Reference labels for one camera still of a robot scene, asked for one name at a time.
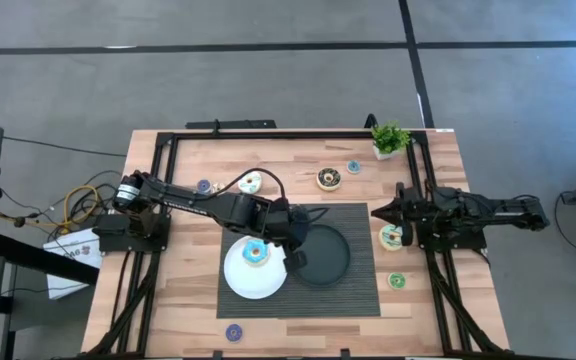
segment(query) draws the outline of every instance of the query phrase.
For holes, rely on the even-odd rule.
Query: gray floor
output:
[[[418,41],[576,40],[571,1],[415,0],[410,8]],[[0,0],[0,47],[403,39],[390,0]],[[435,124],[456,129],[471,190],[538,195],[553,220],[557,194],[576,187],[576,49],[420,56]],[[125,152],[133,129],[187,121],[356,127],[369,112],[421,126],[406,50],[0,56],[6,134],[89,149]],[[6,142],[0,185],[44,207],[122,164]],[[4,200],[0,210],[23,212]],[[576,207],[562,207],[560,219],[576,242]],[[0,232],[36,245],[45,238],[4,222]],[[487,236],[512,348],[576,357],[576,250],[554,226],[538,234],[489,229]],[[20,269],[17,285],[46,283]],[[20,296],[12,325],[26,330],[15,356],[74,355],[90,298],[90,290],[56,302]]]

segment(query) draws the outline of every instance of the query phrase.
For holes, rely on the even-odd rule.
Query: white paper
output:
[[[92,229],[73,232],[70,234],[59,237],[56,241],[51,241],[43,245],[45,251],[66,256],[75,259],[81,263],[94,266],[97,269],[101,267],[101,252],[99,251],[99,236],[92,232]],[[79,291],[88,284],[83,284],[78,281],[60,278],[54,275],[46,275],[48,278],[48,296],[50,299],[55,300],[62,298],[75,291]],[[64,290],[52,290],[53,288],[65,288]]]

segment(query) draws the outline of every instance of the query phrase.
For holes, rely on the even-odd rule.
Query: wooden tabletop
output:
[[[133,132],[124,173],[150,170],[157,132]],[[428,130],[428,139],[439,185],[467,191],[455,133]],[[423,180],[421,151],[417,149],[416,154]],[[345,170],[349,160],[361,163],[360,174]],[[182,140],[176,161],[173,183],[189,187],[203,178],[228,183],[249,168],[266,168],[282,180],[291,203],[365,202],[370,211],[392,200],[396,182],[412,186],[405,152],[377,161],[369,139]],[[324,167],[342,174],[341,187],[335,192],[323,192],[315,183],[315,174]],[[278,186],[266,175],[263,184],[260,195],[279,195]],[[223,350],[224,356],[339,356],[341,348],[349,348],[353,356],[442,354],[424,253],[416,246],[386,252],[377,241],[386,222],[370,218],[380,317],[217,319],[221,228],[206,217],[181,211],[172,214],[170,242],[159,267],[148,357],[212,356],[213,350]],[[507,347],[487,264],[469,250],[455,250],[453,256],[464,305],[494,342]],[[82,351],[96,345],[109,328],[123,258],[123,253],[116,253],[103,260]],[[122,296],[130,268],[129,263]],[[391,272],[406,276],[404,289],[388,286]],[[447,303],[446,308],[453,347],[459,349],[454,315]],[[135,315],[129,350],[136,347],[141,308]],[[236,344],[224,336],[232,323],[241,325],[244,332]]]

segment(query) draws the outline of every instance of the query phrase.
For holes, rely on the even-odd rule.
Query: dark gray mat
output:
[[[322,204],[305,205],[307,208]],[[326,204],[328,213],[317,224],[330,225],[348,241],[351,262],[346,275],[328,288],[313,288],[294,275],[273,295],[248,300],[230,289],[223,272],[228,249],[241,234],[224,231],[219,265],[217,318],[379,316],[375,260],[366,204]]]

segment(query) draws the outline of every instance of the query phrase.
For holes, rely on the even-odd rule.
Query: black plate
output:
[[[337,283],[350,266],[350,247],[341,233],[327,225],[311,225],[306,241],[299,247],[308,264],[295,271],[295,275],[313,286]]]

